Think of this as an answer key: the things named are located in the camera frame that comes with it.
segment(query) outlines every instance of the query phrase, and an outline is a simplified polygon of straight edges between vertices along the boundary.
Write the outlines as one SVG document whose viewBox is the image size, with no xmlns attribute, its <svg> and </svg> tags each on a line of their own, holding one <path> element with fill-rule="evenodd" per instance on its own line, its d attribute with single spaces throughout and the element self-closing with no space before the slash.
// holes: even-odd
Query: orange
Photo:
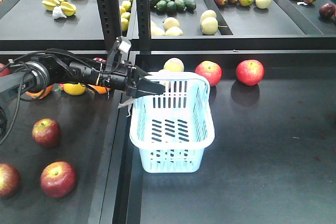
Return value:
<svg viewBox="0 0 336 224">
<path fill-rule="evenodd" d="M 50 94 L 50 92 L 53 90 L 53 85 L 50 85 L 46 88 L 46 91 L 44 92 L 44 94 L 39 98 L 39 99 L 42 99 L 44 97 L 46 97 L 47 95 Z M 37 98 L 40 94 L 42 94 L 43 90 L 37 92 L 37 93 L 31 93 L 31 92 L 26 92 L 27 95 L 29 95 L 30 97 L 32 98 Z"/>
<path fill-rule="evenodd" d="M 80 83 L 79 84 L 65 83 L 64 91 L 67 94 L 71 94 L 71 95 L 81 95 L 85 93 L 86 87 L 82 86 L 82 84 Z"/>
<path fill-rule="evenodd" d="M 105 87 L 101 87 L 101 86 L 95 86 L 95 85 L 89 85 L 91 86 L 94 90 L 96 90 L 99 94 L 106 94 L 107 90 Z"/>
</svg>

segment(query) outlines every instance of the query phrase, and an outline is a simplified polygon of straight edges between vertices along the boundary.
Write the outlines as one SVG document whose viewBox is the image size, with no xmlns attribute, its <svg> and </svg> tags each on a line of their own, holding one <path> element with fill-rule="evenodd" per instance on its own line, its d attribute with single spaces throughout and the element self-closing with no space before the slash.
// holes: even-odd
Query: light blue basket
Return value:
<svg viewBox="0 0 336 224">
<path fill-rule="evenodd" d="M 209 83 L 192 72 L 151 74 L 148 79 L 166 88 L 133 105 L 130 139 L 139 148 L 142 166 L 149 173 L 195 172 L 215 137 Z"/>
</svg>

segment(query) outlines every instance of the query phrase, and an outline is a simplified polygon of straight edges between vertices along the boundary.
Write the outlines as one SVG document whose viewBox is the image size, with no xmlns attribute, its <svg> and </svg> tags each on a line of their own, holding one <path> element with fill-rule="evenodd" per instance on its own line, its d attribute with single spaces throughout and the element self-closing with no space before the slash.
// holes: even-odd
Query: display shelf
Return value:
<svg viewBox="0 0 336 224">
<path fill-rule="evenodd" d="M 210 91 L 215 139 L 205 149 L 198 171 L 150 174 L 141 166 L 139 150 L 129 151 L 126 223 L 332 222 L 336 217 L 336 93 L 330 88 L 336 82 L 334 53 L 131 54 L 136 64 L 153 71 L 171 57 L 183 60 L 185 71 L 212 60 L 223 68 L 223 78 Z M 264 79 L 253 87 L 235 76 L 237 64 L 250 58 L 265 66 Z"/>
<path fill-rule="evenodd" d="M 209 3 L 206 8 L 218 9 L 217 6 L 210 7 Z M 189 19 L 193 25 L 184 30 L 185 36 L 155 36 L 148 44 L 151 50 L 335 49 L 334 34 L 321 32 L 314 20 L 293 8 L 290 0 L 274 0 L 265 10 L 258 9 L 255 4 L 249 7 L 227 4 L 218 10 L 228 26 L 228 33 L 202 36 L 199 22 Z M 153 19 L 153 12 L 148 13 Z M 134 30 L 133 38 L 133 49 L 141 50 L 138 29 Z"/>
<path fill-rule="evenodd" d="M 54 20 L 51 12 L 45 10 L 42 0 L 15 0 L 10 8 L 3 8 L 3 15 L 0 15 L 1 49 L 104 50 L 97 0 L 69 1 L 76 5 L 77 13 L 67 19 Z M 118 3 L 110 4 L 118 8 Z M 130 29 L 128 32 L 123 35 L 131 39 L 133 31 Z"/>
</svg>

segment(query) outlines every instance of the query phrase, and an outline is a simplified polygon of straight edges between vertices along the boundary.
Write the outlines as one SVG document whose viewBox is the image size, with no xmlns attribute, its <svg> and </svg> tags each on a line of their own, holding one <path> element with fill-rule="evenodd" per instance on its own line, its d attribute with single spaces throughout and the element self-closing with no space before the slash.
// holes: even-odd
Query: black surface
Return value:
<svg viewBox="0 0 336 224">
<path fill-rule="evenodd" d="M 288 0 L 304 17 L 309 19 L 321 32 L 326 35 L 336 34 L 335 17 L 329 19 L 321 18 L 319 9 L 325 3 L 333 3 L 332 0 L 316 0 L 311 5 L 298 5 L 302 0 Z"/>
<path fill-rule="evenodd" d="M 128 223 L 333 223 L 333 55 L 318 51 L 138 55 L 138 64 L 149 70 L 160 69 L 170 56 L 185 60 L 187 71 L 210 59 L 222 66 L 224 75 L 211 89 L 215 139 L 205 149 L 197 172 L 146 173 L 134 149 L 129 198 L 137 203 L 129 202 Z M 254 87 L 235 77 L 235 66 L 248 58 L 265 60 L 265 77 Z"/>
<path fill-rule="evenodd" d="M 53 19 L 42 0 L 20 0 L 2 19 L 0 33 L 6 39 L 97 40 L 103 39 L 96 0 L 69 0 L 76 14 Z"/>
<path fill-rule="evenodd" d="M 236 36 L 304 34 L 274 1 L 266 9 L 259 9 L 253 2 L 250 6 L 228 3 L 219 10 Z"/>
<path fill-rule="evenodd" d="M 100 158 L 102 153 L 111 151 L 111 145 L 105 146 L 105 141 L 109 141 L 106 132 L 111 105 L 112 98 L 104 101 L 89 91 L 80 96 L 53 91 L 42 100 L 20 104 L 14 128 L 0 146 L 0 162 L 18 168 L 22 187 L 12 198 L 0 201 L 1 223 L 87 223 Z M 33 140 L 32 127 L 42 118 L 60 123 L 62 138 L 58 147 L 46 149 Z M 73 164 L 78 173 L 76 188 L 59 199 L 46 196 L 39 186 L 42 170 L 55 161 Z M 104 187 L 99 190 L 103 197 Z"/>
</svg>

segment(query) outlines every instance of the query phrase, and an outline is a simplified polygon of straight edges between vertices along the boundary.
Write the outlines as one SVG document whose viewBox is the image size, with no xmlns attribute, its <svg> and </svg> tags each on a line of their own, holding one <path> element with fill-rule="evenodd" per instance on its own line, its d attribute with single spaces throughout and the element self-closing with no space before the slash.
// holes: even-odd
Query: robotic arm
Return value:
<svg viewBox="0 0 336 224">
<path fill-rule="evenodd" d="M 121 61 L 121 54 L 128 53 L 130 47 L 128 40 L 118 37 L 106 62 L 80 58 L 60 49 L 33 52 L 10 60 L 6 67 L 16 71 L 0 78 L 0 144 L 7 130 L 7 102 L 16 97 L 19 100 L 26 91 L 34 93 L 54 83 L 80 82 L 121 90 L 133 98 L 162 94 L 164 86 L 146 79 L 147 72 L 129 61 Z M 29 61 L 20 61 L 29 56 Z"/>
</svg>

